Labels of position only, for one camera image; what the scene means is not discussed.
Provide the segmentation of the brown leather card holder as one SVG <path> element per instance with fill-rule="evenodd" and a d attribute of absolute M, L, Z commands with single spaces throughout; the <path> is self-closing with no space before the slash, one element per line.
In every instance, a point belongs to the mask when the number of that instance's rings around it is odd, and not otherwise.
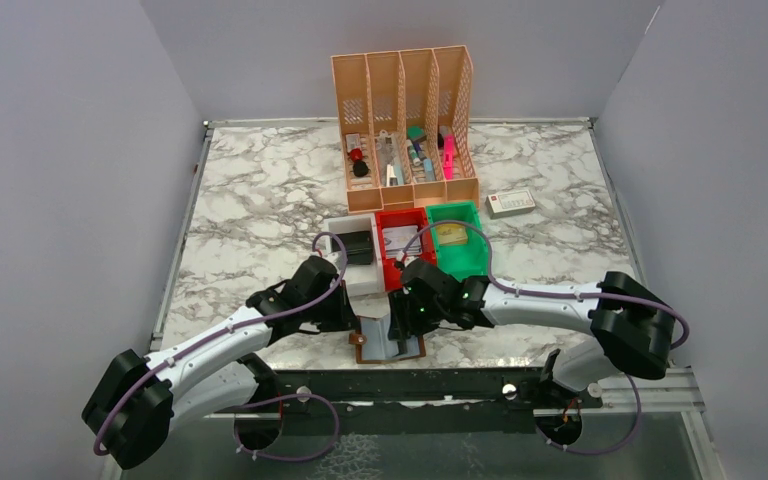
<path fill-rule="evenodd" d="M 357 364 L 390 364 L 426 356 L 424 339 L 412 336 L 407 340 L 389 338 L 390 315 L 380 318 L 359 316 L 359 326 L 349 334 L 348 343 L 355 347 Z"/>

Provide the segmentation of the red plastic bin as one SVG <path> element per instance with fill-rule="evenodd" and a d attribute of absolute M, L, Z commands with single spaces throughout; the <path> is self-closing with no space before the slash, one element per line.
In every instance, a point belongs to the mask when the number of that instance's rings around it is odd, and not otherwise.
<path fill-rule="evenodd" d="M 409 260 L 418 257 L 436 264 L 436 252 L 430 233 L 426 232 L 410 242 L 416 233 L 429 224 L 424 208 L 380 211 L 375 214 L 375 222 L 386 291 L 400 288 L 401 270 L 396 262 L 402 258 L 406 246 Z"/>

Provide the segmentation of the white plastic bin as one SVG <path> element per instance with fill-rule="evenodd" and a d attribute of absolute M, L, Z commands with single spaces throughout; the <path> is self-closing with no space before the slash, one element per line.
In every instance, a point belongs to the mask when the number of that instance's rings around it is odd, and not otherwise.
<path fill-rule="evenodd" d="M 323 230 L 338 235 L 356 232 L 370 235 L 371 261 L 361 264 L 351 260 L 344 282 L 350 297 L 384 293 L 385 280 L 375 216 L 368 213 L 328 218 L 323 221 Z"/>

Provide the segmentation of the green plastic bin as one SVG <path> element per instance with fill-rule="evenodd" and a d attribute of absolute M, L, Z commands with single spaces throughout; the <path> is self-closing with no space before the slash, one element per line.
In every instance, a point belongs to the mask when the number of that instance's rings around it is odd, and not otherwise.
<path fill-rule="evenodd" d="M 455 220 L 471 224 L 481 230 L 478 210 L 473 202 L 427 206 L 426 214 L 430 223 Z M 469 241 L 466 245 L 440 247 L 436 242 L 434 228 L 431 229 L 431 235 L 437 255 L 437 266 L 441 270 L 457 280 L 487 274 L 488 250 L 485 240 L 480 234 L 468 228 Z"/>

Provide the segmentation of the peach plastic file organizer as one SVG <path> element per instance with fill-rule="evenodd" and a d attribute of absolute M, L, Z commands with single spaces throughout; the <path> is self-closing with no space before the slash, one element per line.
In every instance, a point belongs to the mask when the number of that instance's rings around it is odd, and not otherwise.
<path fill-rule="evenodd" d="M 349 213 L 478 203 L 468 142 L 474 68 L 466 46 L 334 55 L 331 68 Z M 410 126 L 423 128 L 426 140 L 411 142 Z M 446 134 L 455 139 L 452 180 L 442 169 Z M 366 177 L 352 173 L 354 148 L 364 153 Z M 385 183 L 388 163 L 399 186 Z"/>

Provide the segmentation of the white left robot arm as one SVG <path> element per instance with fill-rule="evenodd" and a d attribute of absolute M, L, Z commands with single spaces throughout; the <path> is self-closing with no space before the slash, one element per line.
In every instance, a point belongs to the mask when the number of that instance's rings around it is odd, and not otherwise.
<path fill-rule="evenodd" d="M 258 353 L 312 324 L 348 331 L 357 324 L 344 276 L 346 262 L 313 254 L 293 276 L 252 294 L 226 320 L 154 353 L 128 349 L 108 365 L 81 418 L 93 432 L 93 452 L 134 468 L 191 421 L 231 407 L 281 410 L 290 400 L 317 400 L 280 386 Z"/>

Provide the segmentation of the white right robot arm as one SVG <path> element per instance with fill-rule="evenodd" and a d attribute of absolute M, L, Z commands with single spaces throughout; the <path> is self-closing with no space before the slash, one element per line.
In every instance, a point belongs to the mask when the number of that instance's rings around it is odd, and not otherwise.
<path fill-rule="evenodd" d="M 539 387 L 551 395 L 571 398 L 619 373 L 660 380 L 668 369 L 677 318 L 622 272 L 583 285 L 518 286 L 490 275 L 458 280 L 418 259 L 400 268 L 400 284 L 391 309 L 393 340 L 421 336 L 443 321 L 464 330 L 530 325 L 588 335 L 550 353 Z"/>

